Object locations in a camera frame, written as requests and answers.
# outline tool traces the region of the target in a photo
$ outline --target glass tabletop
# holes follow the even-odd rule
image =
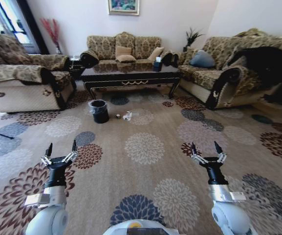
[[[178,69],[172,66],[165,66],[163,65],[161,68],[161,71],[156,72],[151,70],[146,70],[146,71],[137,71],[137,70],[132,70],[132,71],[128,71],[128,72],[122,72],[122,71],[106,71],[106,72],[96,72],[94,70],[94,67],[90,68],[90,69],[85,69],[83,71],[83,73],[81,74],[81,76],[90,76],[90,75],[102,75],[102,74],[130,74],[130,73],[161,73],[161,72],[177,72]]]

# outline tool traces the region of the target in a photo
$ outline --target black coffee table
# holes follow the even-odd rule
[[[93,89],[105,87],[128,87],[172,84],[169,98],[173,97],[174,91],[180,82],[180,73],[177,68],[163,66],[160,72],[154,71],[112,71],[97,73],[94,68],[85,69],[81,75],[84,87],[93,99],[96,99]]]

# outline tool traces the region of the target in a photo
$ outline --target white wall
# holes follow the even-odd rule
[[[209,36],[233,36],[250,28],[282,35],[282,0],[219,0]]]
[[[159,36],[166,49],[182,51],[185,31],[192,28],[207,33],[218,0],[140,0],[140,16],[108,15],[107,0],[28,0],[45,43],[55,53],[40,18],[55,18],[60,25],[64,54],[79,55],[87,49],[88,35],[114,36],[126,31],[135,36]],[[202,47],[206,35],[195,47]]]

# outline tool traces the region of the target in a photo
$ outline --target potted plant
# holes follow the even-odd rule
[[[203,34],[199,34],[199,32],[195,32],[195,30],[192,30],[190,27],[190,32],[186,32],[186,39],[188,40],[188,43],[183,48],[183,51],[186,52],[188,47],[196,40],[196,38],[202,36]]]

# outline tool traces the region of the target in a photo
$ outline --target carpet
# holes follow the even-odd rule
[[[86,91],[64,111],[0,113],[0,235],[23,234],[38,209],[25,208],[40,193],[48,171],[40,157],[66,155],[77,140],[78,159],[66,170],[67,235],[101,235],[129,219],[150,219],[180,233],[220,234],[204,168],[190,159],[191,142],[203,157],[217,141],[227,160],[230,189],[243,191],[260,235],[282,235],[282,106],[259,103],[211,111],[178,89],[99,93],[110,120],[96,124]],[[131,121],[116,114],[132,111]]]

